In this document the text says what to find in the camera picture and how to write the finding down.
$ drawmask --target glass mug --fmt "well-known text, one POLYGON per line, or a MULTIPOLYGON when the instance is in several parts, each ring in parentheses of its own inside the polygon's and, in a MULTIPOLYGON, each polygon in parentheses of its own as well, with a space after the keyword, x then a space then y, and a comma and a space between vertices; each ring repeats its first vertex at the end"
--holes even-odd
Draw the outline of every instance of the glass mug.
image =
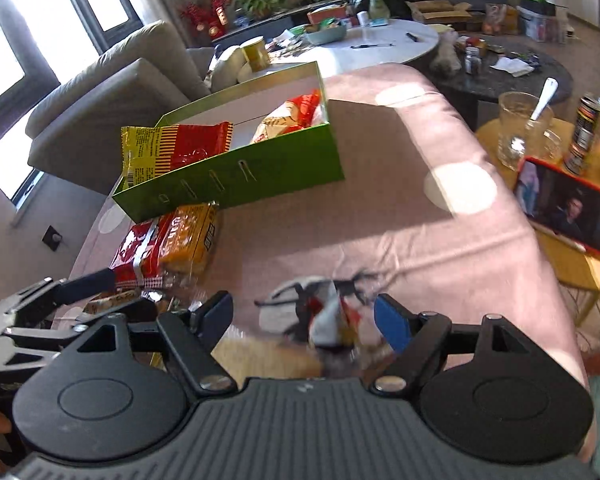
POLYGON ((559 139, 556 146, 557 136, 553 132, 547 132, 554 120, 551 107, 547 106, 537 121, 530 120, 538 101, 536 96, 523 92, 505 92, 498 99, 498 160, 510 170, 517 171, 518 163, 525 155, 545 158, 541 153, 548 153, 553 159, 560 154, 559 139))

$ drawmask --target red snack package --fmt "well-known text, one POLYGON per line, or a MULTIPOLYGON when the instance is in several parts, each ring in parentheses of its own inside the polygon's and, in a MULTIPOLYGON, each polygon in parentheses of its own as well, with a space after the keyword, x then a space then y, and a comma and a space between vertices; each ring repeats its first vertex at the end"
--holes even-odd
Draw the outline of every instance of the red snack package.
POLYGON ((316 108, 320 105, 320 91, 299 95, 285 101, 263 119, 251 139, 251 144, 261 140, 303 130, 312 125, 316 108))
POLYGON ((234 125, 176 124, 160 128, 122 128, 123 168, 126 186, 177 170, 210 156, 227 152, 234 125))
POLYGON ((131 228, 109 266, 115 272, 117 288, 162 287, 158 254, 172 219, 173 213, 168 213, 131 228))

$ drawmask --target black round table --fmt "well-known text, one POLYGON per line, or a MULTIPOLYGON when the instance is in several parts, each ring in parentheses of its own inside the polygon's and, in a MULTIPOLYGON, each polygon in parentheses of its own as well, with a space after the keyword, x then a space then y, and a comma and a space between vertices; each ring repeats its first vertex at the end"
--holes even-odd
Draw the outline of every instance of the black round table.
POLYGON ((557 104, 567 100, 573 91, 573 78, 569 71, 557 62, 553 57, 541 52, 539 49, 510 40, 506 36, 481 36, 489 44, 504 47, 505 54, 509 57, 512 52, 519 54, 533 53, 540 59, 540 70, 520 76, 513 77, 503 70, 491 68, 498 62, 498 55, 488 51, 482 58, 482 73, 480 75, 469 75, 464 71, 464 54, 458 54, 462 63, 462 70, 451 77, 446 78, 432 72, 428 64, 422 67, 424 74, 438 88, 451 105, 458 110, 467 125, 475 131, 478 120, 478 101, 497 103, 498 97, 504 92, 517 91, 540 96, 544 82, 548 77, 558 81, 558 90, 551 100, 551 104, 557 104))

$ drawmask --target glass vase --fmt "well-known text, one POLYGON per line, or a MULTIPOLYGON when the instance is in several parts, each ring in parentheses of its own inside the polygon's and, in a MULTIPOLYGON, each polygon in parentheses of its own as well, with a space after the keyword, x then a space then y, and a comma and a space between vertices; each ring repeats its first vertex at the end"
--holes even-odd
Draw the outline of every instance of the glass vase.
POLYGON ((369 18, 377 20, 384 18, 388 20, 391 17, 389 7, 386 6, 384 0, 370 0, 369 1, 369 18))

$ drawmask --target ribbed black surface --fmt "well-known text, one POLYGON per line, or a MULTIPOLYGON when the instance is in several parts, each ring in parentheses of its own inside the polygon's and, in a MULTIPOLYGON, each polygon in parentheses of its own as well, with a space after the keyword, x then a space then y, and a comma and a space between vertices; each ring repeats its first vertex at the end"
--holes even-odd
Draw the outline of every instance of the ribbed black surface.
POLYGON ((465 456, 438 440, 409 403, 373 396, 356 379, 252 380, 236 397, 203 402, 176 439, 133 463, 80 469, 31 457, 15 475, 22 480, 596 478, 575 458, 516 468, 465 456))

